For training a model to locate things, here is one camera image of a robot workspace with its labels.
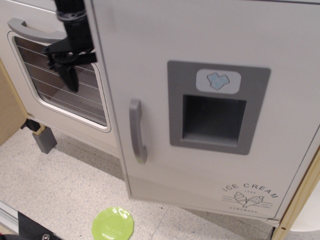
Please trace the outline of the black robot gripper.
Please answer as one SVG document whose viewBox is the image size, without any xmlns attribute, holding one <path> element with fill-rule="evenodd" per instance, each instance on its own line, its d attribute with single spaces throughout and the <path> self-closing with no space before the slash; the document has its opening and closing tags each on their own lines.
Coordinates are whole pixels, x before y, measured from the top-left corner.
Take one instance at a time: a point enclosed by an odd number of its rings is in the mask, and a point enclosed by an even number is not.
<svg viewBox="0 0 320 240">
<path fill-rule="evenodd" d="M 49 68 L 77 93 L 79 82 L 74 66 L 97 62 L 88 18 L 85 14 L 58 14 L 57 18 L 63 22 L 67 37 L 46 46 L 43 53 L 48 57 Z"/>
</svg>

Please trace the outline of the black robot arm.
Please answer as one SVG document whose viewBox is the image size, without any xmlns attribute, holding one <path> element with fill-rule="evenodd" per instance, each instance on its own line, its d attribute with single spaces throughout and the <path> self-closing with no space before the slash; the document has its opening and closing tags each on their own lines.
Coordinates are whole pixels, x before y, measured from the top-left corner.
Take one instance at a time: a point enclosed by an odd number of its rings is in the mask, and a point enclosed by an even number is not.
<svg viewBox="0 0 320 240">
<path fill-rule="evenodd" d="M 49 69 L 59 74 L 67 87 L 78 92 L 75 66 L 95 63 L 96 54 L 83 0 L 56 0 L 56 15 L 63 22 L 67 37 L 43 49 Z"/>
</svg>

